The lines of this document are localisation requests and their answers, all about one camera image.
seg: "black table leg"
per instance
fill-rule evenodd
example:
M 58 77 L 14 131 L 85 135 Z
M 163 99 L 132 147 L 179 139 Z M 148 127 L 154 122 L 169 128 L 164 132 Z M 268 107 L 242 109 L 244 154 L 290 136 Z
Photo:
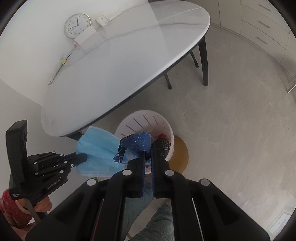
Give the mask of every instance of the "black table leg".
M 165 76 L 165 80 L 167 81 L 168 89 L 171 90 L 172 86 L 170 84 L 170 80 L 168 79 L 168 74 L 166 72 L 164 72 L 163 75 Z
M 200 41 L 198 44 L 198 47 L 200 49 L 200 58 L 202 61 L 202 76 L 204 80 L 204 85 L 209 85 L 209 72 L 208 72 L 208 66 L 207 66 L 207 47 L 205 44 L 205 37 Z
M 194 61 L 195 67 L 198 68 L 198 67 L 199 67 L 199 66 L 198 66 L 198 62 L 196 61 L 196 58 L 195 58 L 195 56 L 194 56 L 194 54 L 193 54 L 192 51 L 190 52 L 190 55 L 191 55 L 191 57 L 193 58 L 193 61 Z

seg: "screw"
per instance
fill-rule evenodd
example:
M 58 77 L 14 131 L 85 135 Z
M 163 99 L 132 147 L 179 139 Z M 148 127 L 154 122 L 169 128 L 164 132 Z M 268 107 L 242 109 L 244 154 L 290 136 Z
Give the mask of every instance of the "screw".
M 200 180 L 200 184 L 203 186 L 209 186 L 210 185 L 210 181 L 208 179 L 201 179 Z
M 89 185 L 89 186 L 93 186 L 93 185 L 96 184 L 96 180 L 95 179 L 88 179 L 86 184 Z
M 131 170 L 125 169 L 125 170 L 122 171 L 122 174 L 125 175 L 125 176 L 129 176 L 131 174 Z
M 165 174 L 166 174 L 167 176 L 173 176 L 175 173 L 174 173 L 173 170 L 166 170 L 166 171 L 165 171 Z

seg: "white wall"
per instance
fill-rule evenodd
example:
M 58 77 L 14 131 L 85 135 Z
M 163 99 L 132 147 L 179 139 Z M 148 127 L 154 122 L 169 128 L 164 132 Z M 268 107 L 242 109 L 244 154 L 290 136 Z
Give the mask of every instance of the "white wall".
M 12 17 L 0 36 L 0 79 L 17 92 L 43 103 L 58 61 L 73 49 L 64 34 L 66 20 L 86 13 L 92 25 L 104 14 L 125 11 L 146 0 L 29 0 Z
M 41 125 L 41 106 L 20 95 L 0 80 L 0 196 L 8 188 L 10 167 L 6 152 L 5 133 L 16 121 L 28 120 L 28 155 L 49 151 L 69 154 L 75 151 L 76 141 L 67 137 L 51 137 Z

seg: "clock face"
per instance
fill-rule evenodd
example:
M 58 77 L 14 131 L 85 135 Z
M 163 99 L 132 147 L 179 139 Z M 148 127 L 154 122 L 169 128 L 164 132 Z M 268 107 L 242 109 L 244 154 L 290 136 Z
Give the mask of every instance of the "clock face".
M 89 16 L 78 13 L 71 16 L 65 23 L 64 32 L 69 38 L 76 38 L 91 25 Z

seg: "blue polka dot fabric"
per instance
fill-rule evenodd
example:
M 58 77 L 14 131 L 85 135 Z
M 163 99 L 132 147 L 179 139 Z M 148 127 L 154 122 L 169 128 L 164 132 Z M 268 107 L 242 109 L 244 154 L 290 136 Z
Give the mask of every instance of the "blue polka dot fabric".
M 130 153 L 133 153 L 135 158 L 137 158 L 137 153 L 146 151 L 148 154 L 150 153 L 151 149 L 151 137 L 148 132 L 143 131 L 138 134 L 131 134 L 127 137 L 124 137 L 120 140 L 120 145 L 118 148 L 118 153 L 115 155 L 114 162 L 120 162 L 123 164 L 127 164 L 130 158 L 127 156 L 131 156 Z

